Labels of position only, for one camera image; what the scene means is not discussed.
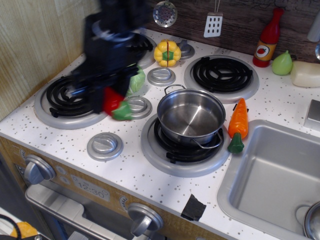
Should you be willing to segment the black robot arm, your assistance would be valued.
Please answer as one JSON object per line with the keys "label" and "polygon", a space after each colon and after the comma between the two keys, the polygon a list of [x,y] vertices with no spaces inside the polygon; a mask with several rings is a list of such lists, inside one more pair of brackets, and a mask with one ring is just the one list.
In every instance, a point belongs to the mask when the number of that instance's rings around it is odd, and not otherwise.
{"label": "black robot arm", "polygon": [[110,113],[124,100],[146,51],[134,31],[149,21],[149,13],[144,0],[102,0],[100,11],[85,18],[85,60],[72,77],[95,114]]}

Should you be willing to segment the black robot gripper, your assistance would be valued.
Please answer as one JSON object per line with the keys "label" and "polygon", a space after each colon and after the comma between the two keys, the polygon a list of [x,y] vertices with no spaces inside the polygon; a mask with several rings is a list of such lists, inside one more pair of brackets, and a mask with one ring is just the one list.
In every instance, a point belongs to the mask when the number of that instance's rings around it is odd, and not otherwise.
{"label": "black robot gripper", "polygon": [[103,111],[104,88],[111,87],[117,98],[125,98],[130,78],[137,74],[141,53],[131,52],[132,31],[108,33],[100,27],[99,14],[85,18],[84,62],[71,72],[77,91],[92,92],[93,112]]}

